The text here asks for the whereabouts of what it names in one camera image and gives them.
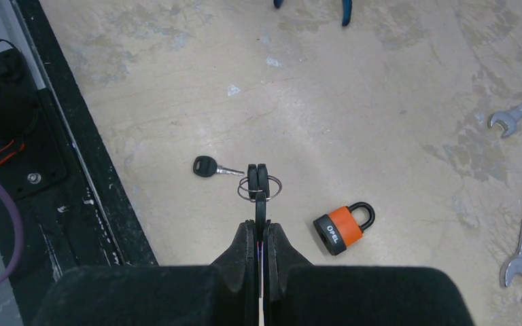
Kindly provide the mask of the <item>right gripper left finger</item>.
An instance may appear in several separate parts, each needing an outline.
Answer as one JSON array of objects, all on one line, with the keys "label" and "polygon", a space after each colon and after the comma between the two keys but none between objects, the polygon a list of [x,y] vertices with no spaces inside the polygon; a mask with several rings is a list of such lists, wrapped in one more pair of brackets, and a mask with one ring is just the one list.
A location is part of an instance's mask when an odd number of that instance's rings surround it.
[{"label": "right gripper left finger", "polygon": [[256,224],[239,224],[230,246],[211,264],[220,275],[215,311],[221,325],[259,323],[260,277]]}]

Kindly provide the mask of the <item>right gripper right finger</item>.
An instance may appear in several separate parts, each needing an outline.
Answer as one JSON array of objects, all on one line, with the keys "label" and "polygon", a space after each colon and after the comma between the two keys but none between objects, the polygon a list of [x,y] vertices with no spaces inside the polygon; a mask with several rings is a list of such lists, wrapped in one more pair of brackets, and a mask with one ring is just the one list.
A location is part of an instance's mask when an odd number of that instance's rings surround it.
[{"label": "right gripper right finger", "polygon": [[297,251],[278,223],[267,221],[262,241],[262,305],[265,325],[278,325],[281,299],[292,268],[313,264]]}]

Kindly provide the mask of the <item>orange black padlock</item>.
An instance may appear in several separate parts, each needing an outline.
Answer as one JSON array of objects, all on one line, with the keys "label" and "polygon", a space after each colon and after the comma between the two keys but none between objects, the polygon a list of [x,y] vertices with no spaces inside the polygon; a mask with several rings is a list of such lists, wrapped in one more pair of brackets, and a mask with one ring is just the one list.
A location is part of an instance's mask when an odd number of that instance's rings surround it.
[{"label": "orange black padlock", "polygon": [[[356,210],[366,211],[368,219],[364,223],[355,220],[353,212]],[[375,210],[369,203],[356,202],[322,215],[313,221],[313,227],[327,252],[337,256],[363,237],[364,231],[375,222],[375,217]]]}]

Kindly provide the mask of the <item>black key bunch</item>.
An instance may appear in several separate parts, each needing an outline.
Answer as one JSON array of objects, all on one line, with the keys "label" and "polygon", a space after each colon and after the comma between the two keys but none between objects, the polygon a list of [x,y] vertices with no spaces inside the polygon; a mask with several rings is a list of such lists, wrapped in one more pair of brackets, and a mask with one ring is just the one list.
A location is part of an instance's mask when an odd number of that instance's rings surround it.
[{"label": "black key bunch", "polygon": [[269,175],[266,164],[249,164],[246,175],[239,181],[237,194],[244,200],[255,204],[255,223],[257,231],[266,226],[266,204],[282,191],[280,179]]}]

